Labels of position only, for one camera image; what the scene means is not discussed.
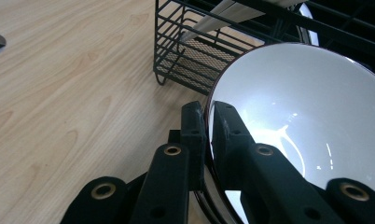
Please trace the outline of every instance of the dish drying rack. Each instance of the dish drying rack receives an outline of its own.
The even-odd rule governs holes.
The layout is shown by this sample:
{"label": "dish drying rack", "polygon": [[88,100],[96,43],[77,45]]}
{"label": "dish drying rack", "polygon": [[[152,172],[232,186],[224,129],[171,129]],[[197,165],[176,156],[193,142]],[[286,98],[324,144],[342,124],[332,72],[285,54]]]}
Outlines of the dish drying rack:
{"label": "dish drying rack", "polygon": [[[375,73],[375,0],[312,0],[304,4],[313,19],[299,15],[301,4],[277,7],[261,0],[236,0],[266,13],[236,23],[212,14],[220,0],[156,0],[153,71],[160,85],[166,79],[204,95],[237,57],[261,45],[305,42],[316,32],[319,47],[363,64]],[[210,15],[230,24],[209,33],[193,28]],[[180,40],[185,32],[199,36]]]}

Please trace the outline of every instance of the wood grain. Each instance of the wood grain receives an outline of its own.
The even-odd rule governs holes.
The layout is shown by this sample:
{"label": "wood grain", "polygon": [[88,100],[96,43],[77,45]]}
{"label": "wood grain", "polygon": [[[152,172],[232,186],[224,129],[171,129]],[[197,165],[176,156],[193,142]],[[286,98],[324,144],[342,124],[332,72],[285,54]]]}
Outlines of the wood grain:
{"label": "wood grain", "polygon": [[131,181],[204,104],[154,78],[154,3],[0,0],[0,223],[58,223],[92,179]]}

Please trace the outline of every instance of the black wire rack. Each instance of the black wire rack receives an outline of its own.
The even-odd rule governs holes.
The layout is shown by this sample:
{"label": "black wire rack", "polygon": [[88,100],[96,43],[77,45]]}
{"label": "black wire rack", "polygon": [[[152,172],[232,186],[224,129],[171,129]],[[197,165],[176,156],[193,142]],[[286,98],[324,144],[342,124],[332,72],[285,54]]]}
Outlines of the black wire rack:
{"label": "black wire rack", "polygon": [[[239,55],[263,44],[306,42],[303,30],[316,32],[321,48],[351,58],[375,73],[375,0],[306,2],[313,19],[299,15],[301,4],[281,8],[260,0],[237,0],[266,13],[241,23],[212,14],[219,2],[156,1],[153,70],[160,85],[170,79],[206,95],[222,70]],[[230,26],[206,34],[195,30],[194,24],[205,15]],[[199,36],[183,42],[180,37],[187,31]]]}

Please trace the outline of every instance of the wooden table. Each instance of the wooden table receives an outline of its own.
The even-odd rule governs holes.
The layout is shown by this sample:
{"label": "wooden table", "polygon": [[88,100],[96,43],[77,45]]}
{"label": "wooden table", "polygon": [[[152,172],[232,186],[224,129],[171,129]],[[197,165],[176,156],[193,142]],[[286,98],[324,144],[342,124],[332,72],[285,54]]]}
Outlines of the wooden table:
{"label": "wooden table", "polygon": [[58,223],[92,179],[133,180],[205,102],[157,84],[154,4],[0,0],[0,223]]}

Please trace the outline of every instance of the table surface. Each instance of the table surface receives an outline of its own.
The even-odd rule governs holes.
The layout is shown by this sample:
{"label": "table surface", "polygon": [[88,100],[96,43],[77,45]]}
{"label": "table surface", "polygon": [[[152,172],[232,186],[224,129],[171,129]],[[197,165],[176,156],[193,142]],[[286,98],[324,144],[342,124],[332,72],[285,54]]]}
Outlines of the table surface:
{"label": "table surface", "polygon": [[[144,173],[203,95],[152,72],[153,0],[0,0],[0,223],[59,223],[85,184]],[[203,223],[193,200],[189,223]]]}

